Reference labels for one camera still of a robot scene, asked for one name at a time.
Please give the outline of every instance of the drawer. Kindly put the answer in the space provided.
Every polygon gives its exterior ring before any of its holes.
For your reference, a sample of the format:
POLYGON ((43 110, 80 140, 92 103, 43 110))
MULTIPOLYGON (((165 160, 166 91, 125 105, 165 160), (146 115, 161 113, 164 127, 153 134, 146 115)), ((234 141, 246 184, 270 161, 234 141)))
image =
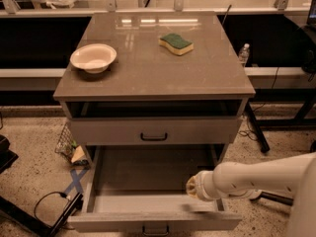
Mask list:
POLYGON ((232 143, 240 118, 74 118, 69 128, 83 145, 232 143))
POLYGON ((240 215, 222 201, 203 202, 185 192, 187 180, 213 169, 208 146, 98 148, 80 213, 68 218, 80 232, 158 234, 232 230, 240 215))

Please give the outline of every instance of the drawer handle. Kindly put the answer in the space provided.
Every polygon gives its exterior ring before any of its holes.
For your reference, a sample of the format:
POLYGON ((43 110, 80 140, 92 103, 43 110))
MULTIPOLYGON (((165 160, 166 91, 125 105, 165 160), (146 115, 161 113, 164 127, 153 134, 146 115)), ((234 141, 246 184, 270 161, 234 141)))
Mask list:
POLYGON ((168 138, 168 133, 166 132, 164 136, 156 137, 156 136, 145 136, 144 133, 140 133, 140 138, 143 141, 164 141, 168 138))
POLYGON ((145 227, 143 226, 142 227, 142 234, 144 236, 147 236, 147 237, 162 237, 162 236, 167 236, 169 234, 169 226, 167 225, 167 230, 165 233, 146 233, 146 229, 145 227))

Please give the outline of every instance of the concrete floor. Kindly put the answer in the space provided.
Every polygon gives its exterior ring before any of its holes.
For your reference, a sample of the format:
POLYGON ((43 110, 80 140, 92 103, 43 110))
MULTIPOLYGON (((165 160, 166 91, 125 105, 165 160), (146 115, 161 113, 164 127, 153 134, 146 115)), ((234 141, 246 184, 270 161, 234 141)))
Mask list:
MULTIPOLYGON (((292 116, 296 106, 265 106, 257 111, 258 117, 292 116)), ((3 128, 0 134, 10 142, 10 149, 19 155, 11 168, 0 175, 0 195, 33 215, 37 201, 50 192, 63 192, 72 179, 72 167, 54 150, 65 117, 60 107, 9 108, 2 107, 3 128)), ((247 118, 244 117, 240 130, 247 130, 247 118)), ((257 141, 237 135, 228 148, 224 161, 257 163, 308 153, 311 143, 316 138, 316 131, 265 131, 271 147, 267 155, 260 151, 257 141)), ((82 186, 86 176, 81 180, 82 186)), ((227 209, 242 215, 243 220, 233 231, 221 232, 180 232, 169 236, 209 237, 209 236, 285 236, 290 207, 261 198, 258 201, 247 199, 226 200, 227 209)), ((47 223, 52 223, 65 205, 64 199, 52 196, 38 210, 38 216, 47 223)), ((0 218, 0 236, 34 236, 14 222, 0 218)), ((61 230, 57 236, 72 237, 132 237, 141 234, 127 233, 78 233, 76 230, 61 230)))

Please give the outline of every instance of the plastic bottle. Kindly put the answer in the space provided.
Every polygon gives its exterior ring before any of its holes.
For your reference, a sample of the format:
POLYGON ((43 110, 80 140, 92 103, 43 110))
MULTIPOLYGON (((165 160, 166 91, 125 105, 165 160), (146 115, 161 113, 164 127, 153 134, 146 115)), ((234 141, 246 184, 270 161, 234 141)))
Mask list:
POLYGON ((245 43, 243 47, 240 48, 239 53, 238 53, 238 58, 240 63, 243 65, 243 67, 246 66, 247 60, 249 58, 249 44, 245 43))

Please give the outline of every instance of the white bowl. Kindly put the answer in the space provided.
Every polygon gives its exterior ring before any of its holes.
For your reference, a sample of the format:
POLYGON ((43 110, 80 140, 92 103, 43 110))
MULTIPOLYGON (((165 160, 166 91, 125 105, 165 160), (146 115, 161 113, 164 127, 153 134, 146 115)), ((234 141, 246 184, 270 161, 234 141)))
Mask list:
POLYGON ((105 71, 116 59, 117 52, 107 44, 93 43, 75 50, 70 62, 76 68, 96 74, 105 71))

